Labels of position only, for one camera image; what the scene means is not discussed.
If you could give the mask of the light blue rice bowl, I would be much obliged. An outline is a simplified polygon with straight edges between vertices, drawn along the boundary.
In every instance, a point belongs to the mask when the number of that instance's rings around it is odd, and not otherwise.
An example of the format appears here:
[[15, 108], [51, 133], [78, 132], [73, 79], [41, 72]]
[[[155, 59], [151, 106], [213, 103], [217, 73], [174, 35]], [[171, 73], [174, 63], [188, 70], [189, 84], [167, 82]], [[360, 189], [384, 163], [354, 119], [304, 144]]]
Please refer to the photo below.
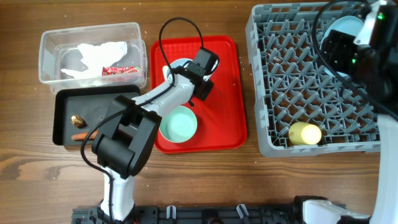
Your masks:
[[[190, 58], [179, 58], [179, 59], [173, 61], [173, 62], [170, 64], [170, 66], [171, 66], [172, 68], [177, 67], [177, 66], [186, 67], [189, 61], [192, 61], [192, 60], [191, 60]], [[219, 63], [220, 63], [220, 61], [217, 60], [216, 63], [213, 65], [213, 67], [212, 67], [212, 69], [211, 69], [211, 71], [210, 71], [210, 74], [204, 76], [204, 80], [205, 80], [205, 81], [207, 81], [207, 80], [210, 79], [210, 77], [212, 76], [212, 74], [213, 74], [213, 73], [215, 72], [215, 70], [217, 69]]]

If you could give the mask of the light blue plate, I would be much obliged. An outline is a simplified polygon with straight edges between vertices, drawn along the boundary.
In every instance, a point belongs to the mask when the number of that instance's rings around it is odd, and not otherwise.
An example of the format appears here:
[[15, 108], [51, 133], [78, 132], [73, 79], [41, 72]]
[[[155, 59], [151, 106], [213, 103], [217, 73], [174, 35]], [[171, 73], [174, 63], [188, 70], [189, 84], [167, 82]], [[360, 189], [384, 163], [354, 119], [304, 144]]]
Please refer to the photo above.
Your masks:
[[327, 28], [320, 44], [324, 59], [341, 77], [352, 75], [358, 47], [356, 36], [363, 28], [363, 22], [354, 16], [344, 16]]

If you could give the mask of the green bowl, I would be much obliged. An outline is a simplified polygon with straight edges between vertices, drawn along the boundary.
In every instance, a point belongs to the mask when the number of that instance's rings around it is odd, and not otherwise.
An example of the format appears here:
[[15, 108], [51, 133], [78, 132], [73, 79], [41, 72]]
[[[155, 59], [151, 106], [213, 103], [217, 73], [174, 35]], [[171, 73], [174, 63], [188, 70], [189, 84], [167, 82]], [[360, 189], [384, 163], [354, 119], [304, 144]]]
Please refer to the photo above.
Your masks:
[[198, 121], [194, 112], [178, 106], [160, 124], [160, 134], [172, 143], [183, 143], [191, 139], [197, 131]]

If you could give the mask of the red snack wrapper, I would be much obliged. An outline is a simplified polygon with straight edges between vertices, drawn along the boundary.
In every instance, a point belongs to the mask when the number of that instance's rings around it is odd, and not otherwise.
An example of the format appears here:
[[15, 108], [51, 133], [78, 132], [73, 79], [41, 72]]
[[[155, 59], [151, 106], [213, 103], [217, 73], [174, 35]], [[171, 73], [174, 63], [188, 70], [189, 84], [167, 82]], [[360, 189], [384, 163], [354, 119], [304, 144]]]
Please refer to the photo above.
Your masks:
[[140, 67], [103, 67], [102, 76], [138, 72]]

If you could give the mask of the yellow plastic cup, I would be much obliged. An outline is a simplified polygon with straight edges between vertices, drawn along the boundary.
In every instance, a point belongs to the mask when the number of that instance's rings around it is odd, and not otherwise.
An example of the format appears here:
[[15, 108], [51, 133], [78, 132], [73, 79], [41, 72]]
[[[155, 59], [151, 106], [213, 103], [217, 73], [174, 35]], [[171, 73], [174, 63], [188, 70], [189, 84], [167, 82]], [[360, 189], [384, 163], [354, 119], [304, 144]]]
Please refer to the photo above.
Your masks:
[[314, 124], [297, 122], [289, 129], [289, 139], [294, 145], [318, 144], [321, 138], [322, 132]]

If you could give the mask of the white napkin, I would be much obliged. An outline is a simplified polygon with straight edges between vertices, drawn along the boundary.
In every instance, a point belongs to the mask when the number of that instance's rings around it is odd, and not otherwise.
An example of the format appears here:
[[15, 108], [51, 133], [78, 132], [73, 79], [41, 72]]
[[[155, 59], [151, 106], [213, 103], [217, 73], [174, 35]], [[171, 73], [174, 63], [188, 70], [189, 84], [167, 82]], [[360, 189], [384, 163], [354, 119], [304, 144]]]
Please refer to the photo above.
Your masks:
[[94, 78], [102, 76], [103, 67], [110, 67], [127, 54], [126, 42], [107, 42], [101, 45], [80, 44], [77, 49], [82, 55], [81, 62], [87, 70], [77, 71], [63, 68], [60, 71], [74, 79]]

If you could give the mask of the brown food scrap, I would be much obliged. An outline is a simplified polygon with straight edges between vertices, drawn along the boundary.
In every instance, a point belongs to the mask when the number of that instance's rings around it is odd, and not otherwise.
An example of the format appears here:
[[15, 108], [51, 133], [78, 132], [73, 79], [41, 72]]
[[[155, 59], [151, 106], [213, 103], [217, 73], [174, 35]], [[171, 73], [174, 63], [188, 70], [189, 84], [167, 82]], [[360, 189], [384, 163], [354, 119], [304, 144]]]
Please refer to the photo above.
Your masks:
[[76, 128], [83, 128], [85, 127], [85, 120], [77, 114], [72, 115], [71, 117], [71, 124]]

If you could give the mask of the orange carrot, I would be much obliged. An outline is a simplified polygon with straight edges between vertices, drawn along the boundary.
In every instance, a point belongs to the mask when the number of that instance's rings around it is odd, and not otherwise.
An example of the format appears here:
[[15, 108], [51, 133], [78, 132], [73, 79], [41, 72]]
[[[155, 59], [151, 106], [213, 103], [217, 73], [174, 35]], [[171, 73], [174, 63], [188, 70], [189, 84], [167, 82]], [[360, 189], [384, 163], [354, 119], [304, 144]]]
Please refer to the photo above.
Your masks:
[[[96, 135], [97, 135], [97, 131], [94, 131], [90, 136], [89, 136], [89, 140], [94, 140]], [[89, 132], [86, 133], [79, 133], [79, 134], [74, 134], [71, 136], [71, 140], [73, 141], [83, 141], [87, 136], [88, 136]]]

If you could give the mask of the white plastic spoon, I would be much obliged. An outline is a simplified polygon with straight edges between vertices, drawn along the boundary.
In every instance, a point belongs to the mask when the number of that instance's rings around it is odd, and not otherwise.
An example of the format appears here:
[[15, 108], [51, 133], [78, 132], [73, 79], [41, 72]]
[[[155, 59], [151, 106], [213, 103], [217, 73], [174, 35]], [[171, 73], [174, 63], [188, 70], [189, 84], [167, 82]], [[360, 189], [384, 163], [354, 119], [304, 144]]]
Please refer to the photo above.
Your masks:
[[162, 73], [163, 73], [163, 76], [164, 76], [164, 80], [166, 80], [167, 79], [167, 77], [168, 77], [168, 75], [169, 75], [169, 67], [167, 66], [167, 65], [164, 65], [163, 67], [162, 67]]

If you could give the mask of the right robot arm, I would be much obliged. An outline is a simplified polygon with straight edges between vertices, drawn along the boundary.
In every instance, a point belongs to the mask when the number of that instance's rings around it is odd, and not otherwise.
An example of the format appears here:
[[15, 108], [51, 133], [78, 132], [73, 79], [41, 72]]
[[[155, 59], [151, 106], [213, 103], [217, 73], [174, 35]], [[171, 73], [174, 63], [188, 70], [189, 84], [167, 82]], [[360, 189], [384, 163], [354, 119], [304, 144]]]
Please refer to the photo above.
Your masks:
[[330, 1], [315, 16], [311, 31], [318, 60], [347, 88], [377, 111], [381, 141], [376, 204], [370, 217], [328, 200], [301, 202], [303, 223], [397, 223], [397, 5], [362, 1], [364, 25], [354, 36], [333, 31], [321, 43], [317, 27]]

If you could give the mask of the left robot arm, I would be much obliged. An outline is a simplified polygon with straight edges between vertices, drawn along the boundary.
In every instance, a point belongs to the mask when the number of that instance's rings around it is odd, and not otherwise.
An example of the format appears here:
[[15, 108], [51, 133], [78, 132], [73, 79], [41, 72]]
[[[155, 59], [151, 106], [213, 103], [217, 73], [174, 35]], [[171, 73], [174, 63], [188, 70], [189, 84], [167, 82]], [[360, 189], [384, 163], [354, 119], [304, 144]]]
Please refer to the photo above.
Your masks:
[[205, 100], [219, 62], [214, 52], [200, 47], [193, 60], [169, 67], [164, 82], [150, 92], [113, 100], [104, 120], [91, 130], [96, 136], [91, 147], [95, 167], [104, 174], [104, 199], [98, 207], [102, 221], [127, 221], [134, 209], [135, 176], [152, 152], [162, 119], [192, 98]]

